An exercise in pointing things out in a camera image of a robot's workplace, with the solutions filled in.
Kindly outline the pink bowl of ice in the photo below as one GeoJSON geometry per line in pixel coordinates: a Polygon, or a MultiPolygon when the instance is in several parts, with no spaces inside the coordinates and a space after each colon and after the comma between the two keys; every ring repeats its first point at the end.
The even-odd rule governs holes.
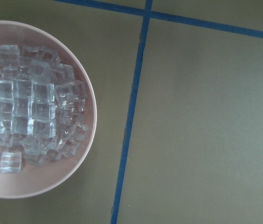
{"type": "Polygon", "coordinates": [[[76,156],[61,161],[45,161],[43,167],[22,164],[20,173],[0,173],[0,198],[25,198],[47,192],[67,180],[82,164],[92,145],[97,126],[97,104],[90,79],[77,57],[52,35],[28,24],[15,21],[0,21],[0,45],[19,46],[45,45],[55,49],[63,63],[73,66],[75,76],[87,84],[88,99],[84,122],[88,126],[86,139],[81,143],[76,156]]]}

